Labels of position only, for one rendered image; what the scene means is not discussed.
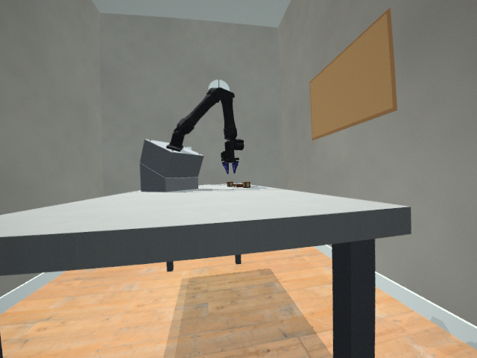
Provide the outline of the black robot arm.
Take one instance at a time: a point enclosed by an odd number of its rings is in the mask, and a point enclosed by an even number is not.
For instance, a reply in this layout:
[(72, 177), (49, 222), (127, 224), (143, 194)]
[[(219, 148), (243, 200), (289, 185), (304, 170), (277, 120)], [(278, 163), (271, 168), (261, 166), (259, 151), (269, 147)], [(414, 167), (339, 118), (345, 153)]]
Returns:
[[(201, 103), (185, 118), (182, 118), (174, 129), (172, 134), (171, 143), (166, 148), (181, 151), (183, 149), (183, 139), (186, 134), (189, 134), (200, 118), (216, 103), (221, 101), (224, 113), (224, 135), (225, 139), (229, 142), (225, 142), (225, 150), (243, 150), (244, 140), (236, 139), (237, 129), (233, 115), (233, 99), (235, 95), (223, 88), (211, 88), (206, 94)], [(177, 132), (178, 131), (178, 132)], [(171, 145), (171, 146), (170, 146)]]

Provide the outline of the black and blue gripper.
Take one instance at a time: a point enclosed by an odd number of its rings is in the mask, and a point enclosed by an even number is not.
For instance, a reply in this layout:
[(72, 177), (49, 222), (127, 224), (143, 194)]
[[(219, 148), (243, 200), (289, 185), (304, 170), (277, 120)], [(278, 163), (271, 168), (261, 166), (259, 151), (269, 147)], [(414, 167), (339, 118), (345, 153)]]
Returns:
[(231, 150), (226, 150), (225, 152), (226, 152), (226, 158), (221, 159), (221, 161), (225, 161), (225, 162), (222, 162), (222, 165), (226, 169), (227, 174), (229, 174), (229, 163), (232, 163), (233, 173), (235, 174), (236, 173), (236, 168), (239, 164), (239, 162), (236, 161), (236, 160), (239, 160), (239, 158), (234, 157), (234, 150), (232, 150), (232, 151)]

